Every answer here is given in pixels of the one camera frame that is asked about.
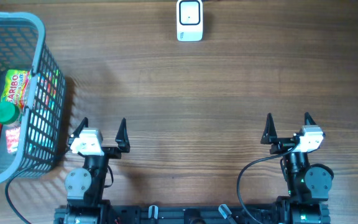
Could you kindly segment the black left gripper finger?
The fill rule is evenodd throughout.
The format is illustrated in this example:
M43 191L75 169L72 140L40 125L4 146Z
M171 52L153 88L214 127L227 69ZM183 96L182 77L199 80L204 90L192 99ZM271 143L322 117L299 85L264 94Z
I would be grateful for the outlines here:
M88 127L88 118L84 117L78 127L71 134L71 138L78 138L84 128Z
M126 119L122 118L119 130L117 132L115 142L117 143L118 147L129 147L129 137L127 134L127 125L126 125Z

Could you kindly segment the small red tissue pack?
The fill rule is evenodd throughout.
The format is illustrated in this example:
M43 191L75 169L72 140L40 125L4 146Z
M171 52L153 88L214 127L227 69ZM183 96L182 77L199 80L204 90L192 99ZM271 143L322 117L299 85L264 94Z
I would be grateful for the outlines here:
M12 128L6 130L6 142L7 142L7 152L10 154L16 153L19 146L19 137L20 137L21 128Z

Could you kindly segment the green lid jar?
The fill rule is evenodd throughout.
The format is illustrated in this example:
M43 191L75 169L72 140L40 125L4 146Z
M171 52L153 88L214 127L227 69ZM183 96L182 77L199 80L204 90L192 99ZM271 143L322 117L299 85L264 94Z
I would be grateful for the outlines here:
M0 102L0 123L10 127L21 125L22 111L14 103L8 101Z

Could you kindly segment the Haribo gummy candy bag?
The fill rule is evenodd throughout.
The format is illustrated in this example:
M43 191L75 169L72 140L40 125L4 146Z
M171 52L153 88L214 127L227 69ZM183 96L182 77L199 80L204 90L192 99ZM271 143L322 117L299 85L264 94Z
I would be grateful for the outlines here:
M20 110L27 105L32 75L27 70L8 70L1 101L15 104Z

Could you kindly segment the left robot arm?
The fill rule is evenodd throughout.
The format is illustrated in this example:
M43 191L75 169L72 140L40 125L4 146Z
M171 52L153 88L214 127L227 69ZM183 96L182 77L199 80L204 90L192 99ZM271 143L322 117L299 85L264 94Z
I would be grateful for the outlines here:
M88 126L83 118L68 139L70 150L83 157L83 167L73 169L65 179L67 207L55 212L55 223L119 223L109 200L103 199L106 176L113 176L111 159L120 159L130 152L126 119L122 118L115 142L116 146L103 146L103 136L97 128Z

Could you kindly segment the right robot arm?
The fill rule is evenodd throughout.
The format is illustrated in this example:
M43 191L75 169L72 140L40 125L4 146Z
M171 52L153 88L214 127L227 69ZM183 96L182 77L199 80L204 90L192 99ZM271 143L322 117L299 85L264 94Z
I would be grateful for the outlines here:
M326 165L311 164L308 159L308 154L320 148L324 137L309 113L305 113L301 129L288 138L277 136L273 116L267 115L260 143L270 145L270 154L281 157L280 168L288 187L288 196L279 196L275 202L275 223L331 223L326 202L334 172Z

